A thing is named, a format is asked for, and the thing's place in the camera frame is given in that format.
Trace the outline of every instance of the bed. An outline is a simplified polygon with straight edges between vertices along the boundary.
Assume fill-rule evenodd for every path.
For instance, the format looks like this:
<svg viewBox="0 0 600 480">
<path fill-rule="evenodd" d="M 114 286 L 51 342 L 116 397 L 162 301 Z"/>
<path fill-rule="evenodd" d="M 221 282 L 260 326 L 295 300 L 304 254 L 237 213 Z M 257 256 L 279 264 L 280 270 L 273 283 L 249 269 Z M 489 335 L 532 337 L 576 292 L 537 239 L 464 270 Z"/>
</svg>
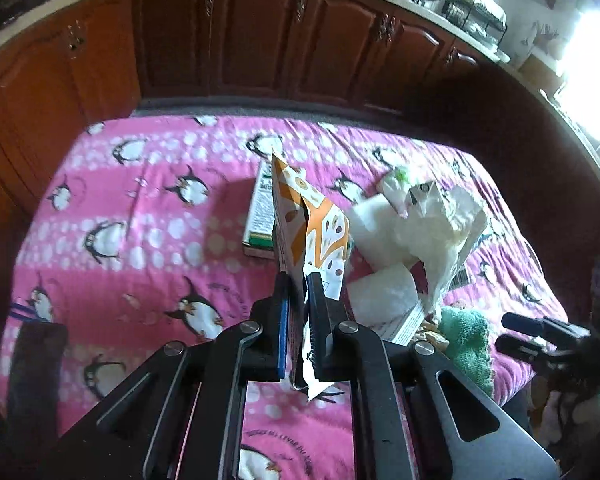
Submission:
<svg viewBox="0 0 600 480">
<path fill-rule="evenodd" d="M 371 130 L 260 117 L 158 116 L 90 126 L 75 141 L 40 203 L 18 254 L 0 352 L 5 412 L 11 357 L 23 323 L 64 324 L 58 431 L 64 433 L 165 342 L 196 344 L 244 320 L 270 294 L 276 265 L 245 256 L 241 240 L 254 177 L 272 149 L 342 209 L 375 194 L 406 164 L 442 187 L 463 186 L 486 204 L 490 225 L 466 265 L 474 282 L 445 297 L 490 322 L 494 400 L 531 378 L 493 350 L 504 312 L 566 314 L 544 280 L 486 170 L 458 150 Z M 354 251 L 346 280 L 370 273 Z M 192 301 L 205 304 L 195 321 Z M 250 383 L 241 477 L 352 478 L 346 386 L 320 398 Z"/>
</svg>

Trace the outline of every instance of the green towel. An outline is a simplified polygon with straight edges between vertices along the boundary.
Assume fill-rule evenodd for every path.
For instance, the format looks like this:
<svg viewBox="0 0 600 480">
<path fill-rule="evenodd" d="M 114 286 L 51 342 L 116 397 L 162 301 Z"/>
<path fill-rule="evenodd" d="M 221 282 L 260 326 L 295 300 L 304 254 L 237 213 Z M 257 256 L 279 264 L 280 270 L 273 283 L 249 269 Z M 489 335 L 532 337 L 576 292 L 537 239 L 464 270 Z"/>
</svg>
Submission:
<svg viewBox="0 0 600 480">
<path fill-rule="evenodd" d="M 446 356 L 488 396 L 493 396 L 489 323 L 478 310 L 442 307 L 440 333 L 449 341 Z"/>
</svg>

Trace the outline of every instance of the penguin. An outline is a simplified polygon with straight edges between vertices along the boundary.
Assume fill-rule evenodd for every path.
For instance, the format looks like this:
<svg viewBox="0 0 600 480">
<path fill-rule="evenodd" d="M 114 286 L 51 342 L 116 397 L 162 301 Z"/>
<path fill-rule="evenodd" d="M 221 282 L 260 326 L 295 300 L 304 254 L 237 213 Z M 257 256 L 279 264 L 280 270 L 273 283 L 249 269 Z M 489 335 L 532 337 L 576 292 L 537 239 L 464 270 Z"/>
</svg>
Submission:
<svg viewBox="0 0 600 480">
<path fill-rule="evenodd" d="M 522 297 L 531 303 L 542 303 L 542 298 L 539 298 L 531 284 L 527 283 L 522 287 Z"/>
<path fill-rule="evenodd" d="M 460 178 L 467 178 L 466 173 L 464 172 L 464 170 L 462 169 L 462 166 L 460 166 L 460 161 L 457 160 L 456 158 L 454 159 L 453 163 L 451 164 L 451 168 L 453 168 L 454 172 L 460 177 Z"/>
<path fill-rule="evenodd" d="M 218 124 L 218 118 L 213 115 L 198 115 L 194 119 L 200 126 L 216 126 Z"/>
<path fill-rule="evenodd" d="M 101 258 L 117 258 L 125 234 L 124 222 L 101 222 L 84 239 L 84 248 L 102 264 Z"/>
<path fill-rule="evenodd" d="M 142 150 L 144 150 L 144 144 L 146 139 L 131 139 L 125 140 L 118 144 L 111 154 L 122 166 L 125 162 L 133 162 L 135 160 L 142 159 Z"/>
<path fill-rule="evenodd" d="M 193 174 L 191 166 L 187 165 L 187 168 L 189 168 L 189 173 L 179 176 L 175 186 L 165 187 L 164 189 L 175 193 L 180 200 L 189 206 L 201 205 L 208 198 L 208 187 Z"/>
<path fill-rule="evenodd" d="M 271 160 L 274 152 L 283 155 L 282 136 L 257 134 L 253 139 L 247 140 L 247 149 L 262 158 Z"/>
<path fill-rule="evenodd" d="M 180 298 L 177 310 L 165 312 L 173 319 L 181 319 L 187 328 L 204 339 L 215 339 L 224 328 L 224 319 L 208 300 L 198 294 L 187 276 L 183 276 L 189 285 L 189 293 Z"/>
<path fill-rule="evenodd" d="M 344 174 L 342 170 L 340 170 L 340 177 L 333 181 L 333 186 L 328 189 L 333 189 L 334 191 L 339 192 L 344 198 L 349 200 L 353 204 L 357 204 L 362 202 L 365 197 L 365 191 L 353 180 L 351 180 L 348 176 Z"/>
<path fill-rule="evenodd" d="M 100 361 L 102 354 L 96 355 L 91 364 L 82 370 L 84 384 L 98 400 L 104 399 L 126 377 L 124 363 Z"/>
<path fill-rule="evenodd" d="M 282 469 L 264 453 L 240 444 L 239 480 L 280 480 Z"/>
<path fill-rule="evenodd" d="M 485 261 L 482 261 L 482 263 L 480 264 L 479 276 L 485 278 L 489 283 L 491 283 L 491 285 L 495 285 L 496 283 L 498 283 L 496 271 L 493 270 L 493 267 L 491 267 L 490 264 L 488 264 Z"/>
<path fill-rule="evenodd" d="M 95 123 L 87 128 L 87 133 L 91 136 L 99 134 L 104 130 L 104 123 Z"/>
<path fill-rule="evenodd" d="M 53 323 L 54 308 L 49 298 L 49 294 L 42 285 L 42 275 L 38 273 L 38 284 L 31 289 L 31 294 L 27 304 L 36 311 L 38 319 Z"/>
<path fill-rule="evenodd" d="M 46 197 L 47 200 L 51 201 L 51 207 L 56 211 L 64 211 L 69 207 L 69 203 L 72 199 L 71 189 L 67 185 L 66 175 L 64 181 L 60 186 L 56 186 L 51 194 Z"/>
<path fill-rule="evenodd" d="M 391 170 L 399 166 L 404 166 L 402 157 L 391 148 L 381 148 L 378 146 L 371 153 L 378 162 L 381 162 Z"/>
</svg>

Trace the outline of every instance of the window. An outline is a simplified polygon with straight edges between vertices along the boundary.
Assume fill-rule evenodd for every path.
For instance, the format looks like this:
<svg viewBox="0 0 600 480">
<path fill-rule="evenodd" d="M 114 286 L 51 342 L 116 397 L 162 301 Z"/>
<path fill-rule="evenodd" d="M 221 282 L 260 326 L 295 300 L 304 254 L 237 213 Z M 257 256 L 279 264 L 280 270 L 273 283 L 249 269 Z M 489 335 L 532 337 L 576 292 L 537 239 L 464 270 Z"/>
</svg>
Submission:
<svg viewBox="0 0 600 480">
<path fill-rule="evenodd" d="M 600 10 L 582 15 L 562 66 L 567 80 L 555 100 L 591 138 L 600 154 Z"/>
</svg>

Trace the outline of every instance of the metal screw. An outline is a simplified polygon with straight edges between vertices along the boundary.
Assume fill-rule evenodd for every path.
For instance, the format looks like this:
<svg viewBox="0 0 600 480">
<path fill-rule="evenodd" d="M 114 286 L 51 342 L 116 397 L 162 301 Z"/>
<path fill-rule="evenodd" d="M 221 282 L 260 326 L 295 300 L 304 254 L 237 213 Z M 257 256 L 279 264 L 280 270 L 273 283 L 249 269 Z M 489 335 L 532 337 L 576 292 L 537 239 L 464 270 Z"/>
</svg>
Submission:
<svg viewBox="0 0 600 480">
<path fill-rule="evenodd" d="M 258 330 L 260 330 L 260 325 L 257 321 L 252 321 L 249 319 L 240 323 L 240 330 L 242 330 L 245 334 L 255 334 Z"/>
<path fill-rule="evenodd" d="M 418 341 L 413 347 L 420 355 L 431 355 L 436 351 L 429 341 Z"/>
<path fill-rule="evenodd" d="M 343 321 L 338 325 L 338 328 L 345 334 L 355 334 L 359 326 L 355 321 Z"/>
<path fill-rule="evenodd" d="M 165 354 L 169 357 L 173 357 L 184 352 L 184 343 L 181 343 L 180 341 L 169 341 L 162 348 L 164 349 Z"/>
</svg>

